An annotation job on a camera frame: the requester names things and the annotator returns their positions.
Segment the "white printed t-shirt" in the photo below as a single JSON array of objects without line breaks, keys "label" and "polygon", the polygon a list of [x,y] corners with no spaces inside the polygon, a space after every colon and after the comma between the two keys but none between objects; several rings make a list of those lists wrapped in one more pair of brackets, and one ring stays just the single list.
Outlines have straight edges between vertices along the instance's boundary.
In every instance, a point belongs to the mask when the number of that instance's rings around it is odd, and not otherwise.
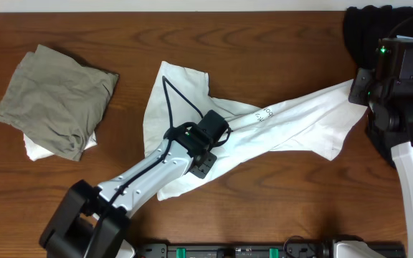
[{"label": "white printed t-shirt", "polygon": [[206,178],[191,174],[157,193],[160,201],[194,190],[241,163],[269,151],[312,151],[331,161],[340,152],[366,107],[348,101],[351,81],[267,107],[209,96],[205,72],[162,62],[143,117],[143,142],[149,155],[170,125],[199,122],[213,110],[229,123],[230,136],[213,149],[217,157]]}]

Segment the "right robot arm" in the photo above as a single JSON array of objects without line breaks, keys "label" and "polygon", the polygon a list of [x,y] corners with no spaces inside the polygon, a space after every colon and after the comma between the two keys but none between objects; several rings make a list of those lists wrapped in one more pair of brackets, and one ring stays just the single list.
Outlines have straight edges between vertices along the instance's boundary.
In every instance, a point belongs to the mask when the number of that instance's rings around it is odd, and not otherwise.
[{"label": "right robot arm", "polygon": [[368,136],[397,170],[413,257],[413,39],[380,39],[376,53],[376,67],[358,70],[348,100],[370,109]]}]

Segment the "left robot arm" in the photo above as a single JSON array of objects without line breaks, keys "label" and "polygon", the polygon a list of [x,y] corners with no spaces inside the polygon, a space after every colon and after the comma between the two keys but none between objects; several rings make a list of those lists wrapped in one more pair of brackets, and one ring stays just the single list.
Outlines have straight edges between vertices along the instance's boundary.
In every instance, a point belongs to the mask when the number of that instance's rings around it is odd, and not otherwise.
[{"label": "left robot arm", "polygon": [[199,123],[169,128],[148,157],[119,176],[91,186],[71,186],[43,231],[39,244],[53,258],[134,257],[125,235],[130,219],[168,183],[191,174],[205,178],[224,144],[227,121],[210,110]]}]

